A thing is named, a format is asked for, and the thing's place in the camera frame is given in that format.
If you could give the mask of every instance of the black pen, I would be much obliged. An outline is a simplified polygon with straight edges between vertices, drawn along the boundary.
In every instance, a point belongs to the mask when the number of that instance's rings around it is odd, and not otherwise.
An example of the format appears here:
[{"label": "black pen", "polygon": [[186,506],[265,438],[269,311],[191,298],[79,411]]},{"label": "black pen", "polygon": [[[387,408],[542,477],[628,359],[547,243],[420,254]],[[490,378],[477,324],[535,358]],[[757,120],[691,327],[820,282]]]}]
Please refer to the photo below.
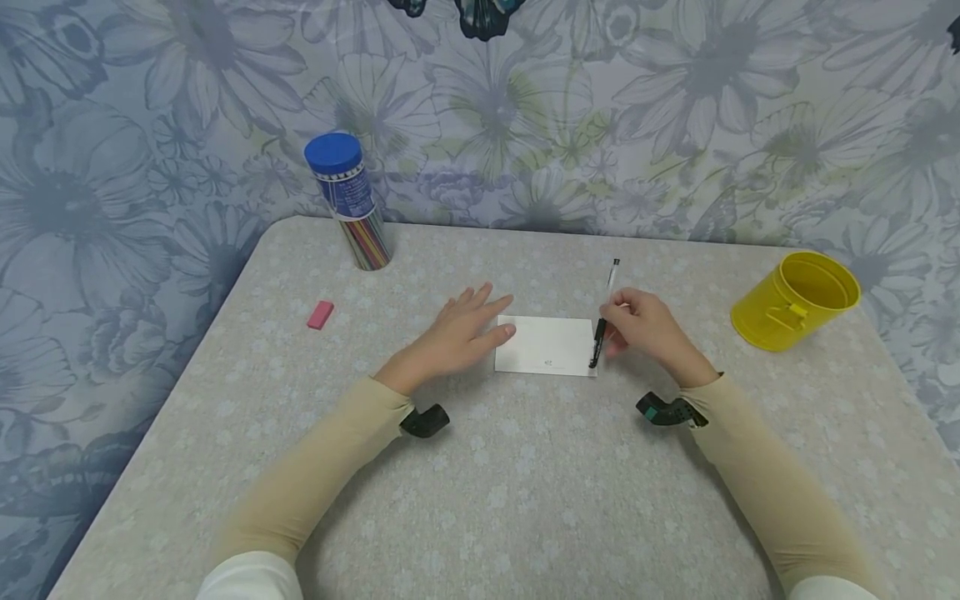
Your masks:
[{"label": "black pen", "polygon": [[[613,260],[613,266],[610,268],[610,276],[607,277],[607,301],[610,301],[610,295],[613,293],[613,279],[616,277],[616,266],[620,264],[620,259]],[[593,334],[593,357],[590,358],[591,369],[596,369],[600,362],[600,349],[603,347],[603,334],[607,331],[607,320],[603,317],[597,320],[597,330]]]}]

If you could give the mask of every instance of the pencil holder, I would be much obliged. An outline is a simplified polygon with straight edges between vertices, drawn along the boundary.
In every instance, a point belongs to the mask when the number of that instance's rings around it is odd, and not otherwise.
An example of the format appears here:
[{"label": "pencil holder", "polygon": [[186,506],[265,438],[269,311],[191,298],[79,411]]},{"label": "pencil holder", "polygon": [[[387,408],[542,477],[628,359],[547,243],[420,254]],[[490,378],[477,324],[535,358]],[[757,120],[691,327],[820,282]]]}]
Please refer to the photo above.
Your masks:
[{"label": "pencil holder", "polygon": [[303,157],[347,238],[356,265],[364,271],[386,267],[392,256],[371,194],[360,140],[349,133],[325,133],[310,140]]}]

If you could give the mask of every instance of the wrist clip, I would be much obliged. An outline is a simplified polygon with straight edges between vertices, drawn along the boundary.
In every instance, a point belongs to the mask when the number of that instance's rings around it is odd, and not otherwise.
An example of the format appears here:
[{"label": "wrist clip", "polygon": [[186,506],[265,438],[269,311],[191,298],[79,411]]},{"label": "wrist clip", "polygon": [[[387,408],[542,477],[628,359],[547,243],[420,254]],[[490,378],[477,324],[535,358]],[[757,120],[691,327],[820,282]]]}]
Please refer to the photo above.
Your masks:
[{"label": "wrist clip", "polygon": [[654,425],[679,425],[692,421],[693,427],[703,427],[708,423],[697,409],[681,397],[667,404],[659,396],[650,392],[640,399],[636,409]]},{"label": "wrist clip", "polygon": [[422,413],[417,409],[407,415],[407,418],[400,422],[400,429],[406,431],[415,438],[431,438],[438,431],[450,423],[450,417],[447,415],[443,406],[434,404]]}]

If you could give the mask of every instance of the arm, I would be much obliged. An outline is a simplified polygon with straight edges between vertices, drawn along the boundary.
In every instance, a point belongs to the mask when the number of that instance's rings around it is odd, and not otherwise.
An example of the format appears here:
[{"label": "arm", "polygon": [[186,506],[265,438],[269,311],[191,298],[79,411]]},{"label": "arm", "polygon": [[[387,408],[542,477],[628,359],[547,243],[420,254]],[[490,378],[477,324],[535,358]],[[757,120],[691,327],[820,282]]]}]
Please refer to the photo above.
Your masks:
[{"label": "arm", "polygon": [[400,437],[410,398],[370,378],[353,384],[321,419],[257,479],[216,540],[211,566],[246,552],[292,564],[350,477]]},{"label": "arm", "polygon": [[693,438],[753,527],[787,594],[803,580],[833,576],[883,597],[840,510],[739,388],[694,347],[666,305],[628,288],[601,314],[614,325],[609,356],[627,347],[649,354],[709,421],[693,429]]},{"label": "arm", "polygon": [[709,424],[693,439],[717,468],[789,594],[804,579],[831,575],[882,598],[867,557],[840,509],[723,376],[683,395]]},{"label": "arm", "polygon": [[257,479],[213,544],[215,568],[201,598],[298,597],[292,565],[300,549],[350,477],[399,437],[400,422],[413,411],[409,395],[428,379],[477,363],[515,333],[513,325],[482,333],[513,300],[487,303],[491,290],[487,283],[450,299],[413,344],[374,378],[355,383]]}]

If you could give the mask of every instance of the table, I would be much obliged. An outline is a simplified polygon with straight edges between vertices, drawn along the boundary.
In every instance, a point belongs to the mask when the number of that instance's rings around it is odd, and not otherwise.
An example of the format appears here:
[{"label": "table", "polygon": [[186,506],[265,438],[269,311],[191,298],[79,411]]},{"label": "table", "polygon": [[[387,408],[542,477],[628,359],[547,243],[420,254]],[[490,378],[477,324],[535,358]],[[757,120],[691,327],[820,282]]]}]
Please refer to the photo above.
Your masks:
[{"label": "table", "polygon": [[[796,348],[743,342],[728,311],[784,249],[388,225],[364,273],[336,225],[272,226],[51,598],[189,598],[260,470],[356,378],[488,279],[510,314],[595,318],[619,281],[656,292],[850,515],[895,596],[960,596],[960,476],[857,309]],[[305,322],[336,304],[323,331]],[[767,598],[756,544],[682,428],[634,409],[672,383],[640,358],[600,376],[495,373],[416,396],[452,424],[397,441],[338,498],[298,564],[308,598]]]}]

